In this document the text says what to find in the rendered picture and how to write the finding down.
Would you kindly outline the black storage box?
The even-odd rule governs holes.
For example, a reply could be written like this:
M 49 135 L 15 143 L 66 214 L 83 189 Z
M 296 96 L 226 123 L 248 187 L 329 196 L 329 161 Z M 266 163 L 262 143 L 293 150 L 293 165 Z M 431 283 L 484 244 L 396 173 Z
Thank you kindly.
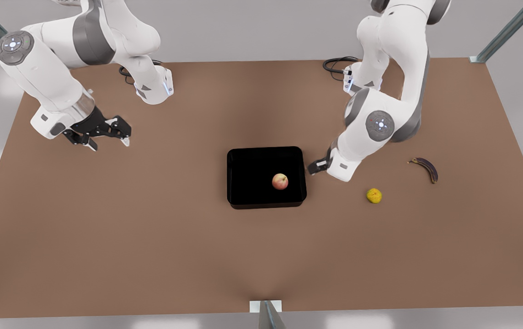
M 282 173 L 288 187 L 274 189 Z M 297 146 L 232 149 L 227 152 L 227 200 L 234 209 L 297 207 L 307 197 L 303 152 Z

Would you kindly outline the dark purple overripe banana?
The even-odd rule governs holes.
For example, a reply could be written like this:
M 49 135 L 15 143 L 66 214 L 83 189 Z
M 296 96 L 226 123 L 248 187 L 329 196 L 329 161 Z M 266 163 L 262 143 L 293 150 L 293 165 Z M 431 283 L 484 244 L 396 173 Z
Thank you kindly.
M 439 179 L 438 171 L 437 171 L 436 167 L 431 162 L 429 162 L 429 160 L 424 159 L 424 158 L 412 158 L 410 161 L 408 161 L 408 163 L 415 163 L 417 165 L 424 167 L 428 171 L 431 182 L 433 184 L 437 183 L 437 181 Z

